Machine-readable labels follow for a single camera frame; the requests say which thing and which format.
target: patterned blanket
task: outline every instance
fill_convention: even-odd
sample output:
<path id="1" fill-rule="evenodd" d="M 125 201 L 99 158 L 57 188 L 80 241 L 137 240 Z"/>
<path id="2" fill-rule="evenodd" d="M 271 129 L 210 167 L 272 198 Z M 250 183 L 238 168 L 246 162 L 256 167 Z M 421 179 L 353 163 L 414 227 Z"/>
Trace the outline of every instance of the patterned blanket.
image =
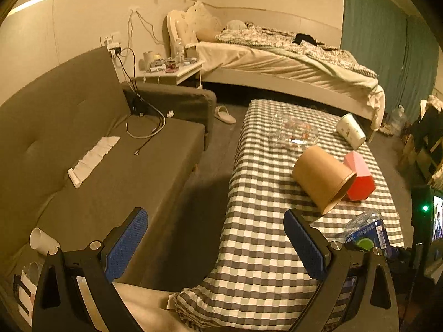
<path id="1" fill-rule="evenodd" d="M 377 78 L 377 74 L 374 71 L 358 64 L 349 51 L 321 43 L 318 46 L 314 46 L 306 41 L 302 41 L 301 44 L 294 44 L 292 42 L 295 35 L 295 33 L 290 31 L 255 26 L 249 23 L 248 28 L 244 30 L 224 30 L 216 36 L 216 39 L 227 44 L 249 46 L 261 50 L 266 50 L 269 47 L 282 48 L 285 51 L 307 55 L 317 61 L 337 65 L 367 77 Z M 278 50 L 272 50 L 272 52 L 279 54 Z"/>
<path id="2" fill-rule="evenodd" d="M 309 278 L 283 230 L 283 215 L 291 207 L 302 210 L 311 226 L 329 241 L 342 234 L 350 219 L 376 208 L 383 216 L 391 245 L 403 245 L 399 216 L 366 143 L 358 153 L 372 173 L 375 191 L 362 202 L 340 201 L 321 216 L 291 178 L 300 153 L 288 153 L 269 143 L 269 127 L 276 113 L 317 127 L 318 145 L 338 160 L 352 150 L 335 132 L 337 116 L 276 101 L 251 102 L 234 161 L 216 265 L 199 286 L 175 296 L 176 311 L 188 325 L 285 331 L 292 325 L 318 282 Z M 339 320 L 349 292 L 349 285 L 344 286 L 330 323 Z"/>

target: blue package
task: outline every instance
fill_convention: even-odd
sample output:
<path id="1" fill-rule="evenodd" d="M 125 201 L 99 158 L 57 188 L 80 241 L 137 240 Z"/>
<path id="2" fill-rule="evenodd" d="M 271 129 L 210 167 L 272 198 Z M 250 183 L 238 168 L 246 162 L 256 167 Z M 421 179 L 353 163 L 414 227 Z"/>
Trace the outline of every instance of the blue package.
<path id="1" fill-rule="evenodd" d="M 345 242 L 352 242 L 367 251 L 373 247 L 379 247 L 383 250 L 385 256 L 389 258 L 393 258 L 396 255 L 396 250 L 389 243 L 388 234 L 382 219 L 373 221 L 353 232 L 346 237 Z"/>

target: blue textured pad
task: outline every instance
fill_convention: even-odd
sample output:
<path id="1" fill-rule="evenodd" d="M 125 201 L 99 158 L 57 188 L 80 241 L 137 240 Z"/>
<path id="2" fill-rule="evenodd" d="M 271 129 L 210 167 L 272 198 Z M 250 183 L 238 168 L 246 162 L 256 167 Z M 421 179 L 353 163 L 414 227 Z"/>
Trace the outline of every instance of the blue textured pad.
<path id="1" fill-rule="evenodd" d="M 141 209 L 108 253 L 105 273 L 110 283 L 122 276 L 147 229 L 148 214 Z"/>
<path id="2" fill-rule="evenodd" d="M 284 214 L 283 228 L 309 277 L 322 281 L 326 277 L 323 255 L 303 226 L 293 216 L 291 210 L 286 211 Z"/>

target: red box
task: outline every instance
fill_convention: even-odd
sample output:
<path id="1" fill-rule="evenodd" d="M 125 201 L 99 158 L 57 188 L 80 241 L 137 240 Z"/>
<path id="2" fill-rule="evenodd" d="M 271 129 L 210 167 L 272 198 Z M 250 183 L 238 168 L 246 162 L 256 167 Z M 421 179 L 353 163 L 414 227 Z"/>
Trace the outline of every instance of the red box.
<path id="1" fill-rule="evenodd" d="M 349 152 L 343 159 L 343 164 L 357 173 L 357 178 L 347 193 L 349 199 L 351 201 L 367 199 L 374 192 L 375 183 L 363 156 L 355 151 Z"/>

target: barcode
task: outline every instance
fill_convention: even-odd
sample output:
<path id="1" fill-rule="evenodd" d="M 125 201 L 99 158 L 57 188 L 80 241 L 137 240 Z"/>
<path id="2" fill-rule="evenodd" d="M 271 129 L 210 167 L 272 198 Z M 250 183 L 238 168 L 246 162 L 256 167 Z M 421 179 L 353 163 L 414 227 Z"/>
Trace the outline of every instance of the barcode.
<path id="1" fill-rule="evenodd" d="M 385 235 L 383 235 L 382 226 L 377 226 L 375 228 L 377 230 L 378 240 L 380 241 L 380 248 L 384 250 L 386 248 Z"/>

